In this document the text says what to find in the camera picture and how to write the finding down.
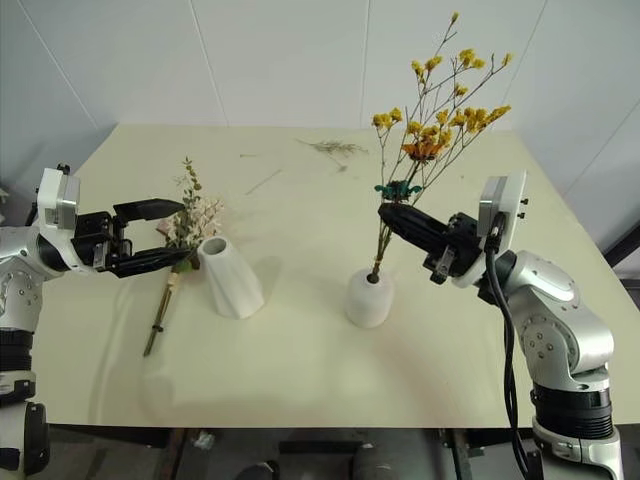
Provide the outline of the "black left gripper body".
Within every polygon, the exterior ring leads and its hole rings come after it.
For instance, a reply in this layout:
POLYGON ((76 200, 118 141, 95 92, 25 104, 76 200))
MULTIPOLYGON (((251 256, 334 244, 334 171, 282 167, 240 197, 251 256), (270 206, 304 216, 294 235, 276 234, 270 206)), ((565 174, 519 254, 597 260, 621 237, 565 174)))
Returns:
POLYGON ((97 272, 135 273, 127 226, 124 216, 106 211, 79 215, 72 244, 82 263, 97 272))

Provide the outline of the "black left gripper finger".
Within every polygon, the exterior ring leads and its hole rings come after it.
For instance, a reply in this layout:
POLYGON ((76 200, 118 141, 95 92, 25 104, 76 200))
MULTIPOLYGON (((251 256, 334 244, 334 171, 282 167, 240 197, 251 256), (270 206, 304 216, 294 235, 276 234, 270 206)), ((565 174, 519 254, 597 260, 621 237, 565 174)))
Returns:
POLYGON ((120 203, 113 206, 116 216, 121 221, 163 219, 183 211, 184 208, 185 206, 180 202, 160 198, 120 203))
POLYGON ((107 263, 106 270, 118 278, 126 278, 173 267, 190 255, 190 249, 158 247, 114 257, 107 263))

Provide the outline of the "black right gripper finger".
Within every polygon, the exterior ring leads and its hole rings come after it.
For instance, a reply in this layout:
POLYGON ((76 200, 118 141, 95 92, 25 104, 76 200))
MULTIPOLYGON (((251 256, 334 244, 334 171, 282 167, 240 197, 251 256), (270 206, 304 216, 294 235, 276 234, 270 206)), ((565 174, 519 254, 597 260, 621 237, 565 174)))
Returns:
POLYGON ((447 232, 447 225, 414 206, 402 203, 384 203, 378 208, 382 222, 402 237, 439 237, 447 232))
POLYGON ((445 249, 444 227, 439 221, 385 221, 390 230, 407 243, 429 254, 441 254, 445 249))

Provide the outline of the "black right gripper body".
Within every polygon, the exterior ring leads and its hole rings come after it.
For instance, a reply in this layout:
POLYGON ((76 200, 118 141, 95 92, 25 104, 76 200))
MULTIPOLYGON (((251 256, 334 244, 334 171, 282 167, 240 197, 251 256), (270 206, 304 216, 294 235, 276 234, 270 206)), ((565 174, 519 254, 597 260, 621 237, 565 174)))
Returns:
POLYGON ((461 277, 481 253, 477 221, 458 212, 447 223, 430 218, 428 226, 431 233, 423 266, 431 271, 430 280, 441 285, 449 277, 461 277))

